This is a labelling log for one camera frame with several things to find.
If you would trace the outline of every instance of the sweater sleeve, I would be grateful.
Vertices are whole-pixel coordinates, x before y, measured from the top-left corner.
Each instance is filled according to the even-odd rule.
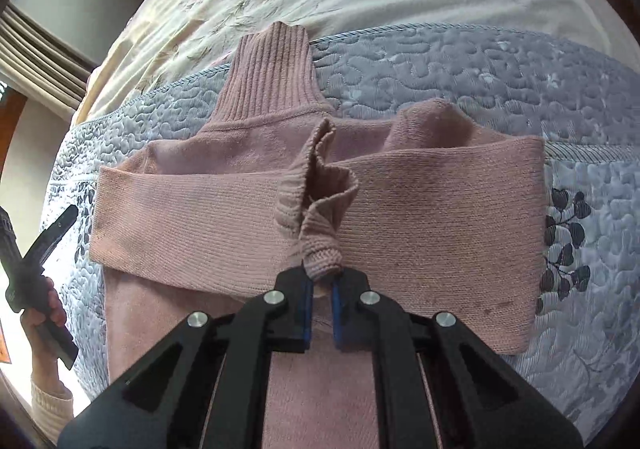
[[[66,387],[62,394],[53,396],[31,381],[31,409],[33,421],[55,444],[60,432],[74,417],[74,397]]]

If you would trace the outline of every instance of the black tool handle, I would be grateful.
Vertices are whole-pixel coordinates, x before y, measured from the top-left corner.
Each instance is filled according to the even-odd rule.
[[[71,369],[78,356],[78,347],[69,330],[65,326],[56,326],[49,318],[36,326],[36,330],[51,353],[64,363],[66,369]]]

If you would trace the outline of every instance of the gray quilt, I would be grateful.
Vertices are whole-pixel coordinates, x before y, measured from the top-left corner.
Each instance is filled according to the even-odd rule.
[[[640,75],[573,42],[472,25],[371,28],[315,40],[312,50],[322,93],[342,117],[388,118],[442,97],[482,125],[547,139],[546,269],[529,349],[507,360],[589,441],[640,369]],[[102,272],[88,260],[98,169],[150,140],[195,134],[228,68],[130,100],[62,143],[42,225],[71,203],[80,217],[46,269],[90,397],[108,383]],[[507,278],[518,253],[500,255]]]

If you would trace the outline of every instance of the curtain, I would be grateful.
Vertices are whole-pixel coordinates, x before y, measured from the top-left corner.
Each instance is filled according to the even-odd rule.
[[[82,102],[92,69],[12,4],[0,15],[0,74],[66,121]]]

